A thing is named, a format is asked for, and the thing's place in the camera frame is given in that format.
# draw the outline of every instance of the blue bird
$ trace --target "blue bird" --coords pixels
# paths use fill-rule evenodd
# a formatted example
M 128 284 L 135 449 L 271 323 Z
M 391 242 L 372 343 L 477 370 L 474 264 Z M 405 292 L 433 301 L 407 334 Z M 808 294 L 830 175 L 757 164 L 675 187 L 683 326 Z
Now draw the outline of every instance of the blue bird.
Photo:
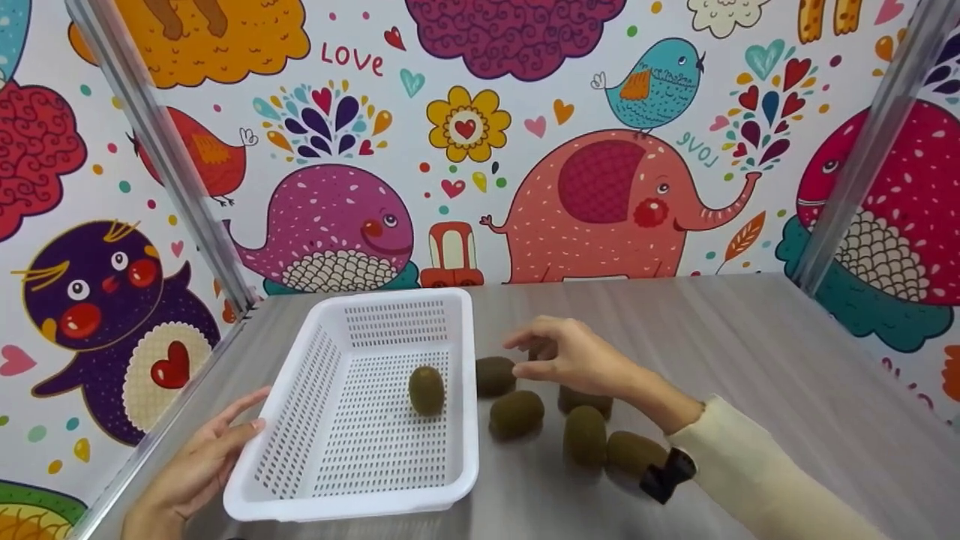
M 706 57 L 686 39 L 668 37 L 650 47 L 619 85 L 607 88 L 603 72 L 594 75 L 590 85 L 607 91 L 613 114 L 639 136 L 669 124 L 690 107 Z

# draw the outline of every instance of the table surface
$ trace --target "table surface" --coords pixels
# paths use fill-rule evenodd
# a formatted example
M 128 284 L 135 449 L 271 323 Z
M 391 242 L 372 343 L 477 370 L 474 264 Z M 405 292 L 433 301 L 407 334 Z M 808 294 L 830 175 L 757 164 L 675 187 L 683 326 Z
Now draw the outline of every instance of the table surface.
M 960 437 L 783 276 L 495 285 L 468 292 L 478 356 L 502 354 L 503 335 L 536 314 L 579 318 L 687 393 L 723 396 L 892 538 L 949 538 L 960 529 Z M 96 527 L 89 537 L 116 538 L 127 506 L 189 433 L 237 397 L 273 381 L 306 312 L 323 298 L 272 297 L 252 313 L 176 420 L 121 473 L 127 476 L 115 482 L 114 496 L 105 497 L 109 508 L 84 525 Z M 445 512 L 239 524 L 218 498 L 191 522 L 187 537 L 752 537 L 694 482 L 660 505 L 603 476 L 570 469 L 561 455 L 564 417 L 556 408 L 557 386 L 521 381 L 518 388 L 542 396 L 542 431 L 523 443 L 494 443 L 486 431 L 490 401 L 481 401 L 480 477 L 470 495 Z M 662 441 L 649 420 L 622 403 L 613 408 L 613 430 Z

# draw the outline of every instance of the brown kiwi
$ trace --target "brown kiwi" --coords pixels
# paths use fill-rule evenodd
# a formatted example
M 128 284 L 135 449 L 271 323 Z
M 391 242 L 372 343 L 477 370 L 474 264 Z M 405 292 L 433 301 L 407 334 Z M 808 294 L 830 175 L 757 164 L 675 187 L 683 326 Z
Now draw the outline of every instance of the brown kiwi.
M 578 392 L 568 386 L 560 386 L 560 396 L 557 398 L 557 407 L 563 414 L 570 414 L 570 411 L 580 405 L 591 406 L 603 415 L 604 420 L 610 420 L 610 414 L 613 410 L 613 398 L 609 396 L 591 396 Z
M 614 431 L 607 441 L 607 464 L 640 480 L 650 465 L 662 467 L 668 452 L 656 441 L 629 431 Z
M 504 356 L 477 360 L 477 396 L 496 398 L 516 389 L 514 361 Z
M 421 366 L 410 376 L 410 403 L 423 416 L 436 416 L 444 410 L 444 378 L 430 366 Z
M 530 390 L 511 392 L 490 407 L 490 433 L 499 441 L 522 437 L 542 421 L 543 401 Z
M 600 411 L 587 405 L 570 411 L 564 427 L 564 454 L 582 467 L 603 467 L 607 462 L 607 424 Z

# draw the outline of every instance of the human arm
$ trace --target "human arm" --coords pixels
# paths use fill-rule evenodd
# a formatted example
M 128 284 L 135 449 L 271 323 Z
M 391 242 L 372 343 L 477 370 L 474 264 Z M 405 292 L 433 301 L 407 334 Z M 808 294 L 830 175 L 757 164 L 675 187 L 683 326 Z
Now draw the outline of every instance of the human arm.
M 773 437 L 718 397 L 705 404 L 634 364 L 589 327 L 538 317 L 504 347 L 556 344 L 545 361 L 518 364 L 517 377 L 551 380 L 611 396 L 648 416 L 697 466 L 694 480 L 760 540 L 881 540 L 862 516 L 804 473 Z
M 227 485 L 240 451 L 264 426 L 259 418 L 230 423 L 269 393 L 265 387 L 240 398 L 194 433 L 133 503 L 121 540 L 180 540 L 186 521 Z

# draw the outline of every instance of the pink whale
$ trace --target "pink whale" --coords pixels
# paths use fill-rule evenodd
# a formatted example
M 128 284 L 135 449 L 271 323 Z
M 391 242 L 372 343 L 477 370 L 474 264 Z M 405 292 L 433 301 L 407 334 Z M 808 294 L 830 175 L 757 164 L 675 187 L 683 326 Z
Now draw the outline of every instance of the pink whale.
M 711 209 L 673 147 L 634 135 L 569 140 L 530 171 L 502 226 L 480 219 L 507 236 L 510 283 L 675 276 L 687 232 L 726 225 L 750 201 L 760 173 L 746 175 L 729 206 Z
M 224 224 L 229 233 L 229 220 Z M 233 244 L 244 266 L 298 291 L 373 290 L 410 260 L 414 233 L 410 213 L 385 182 L 349 165 L 321 164 L 276 187 L 263 247 Z

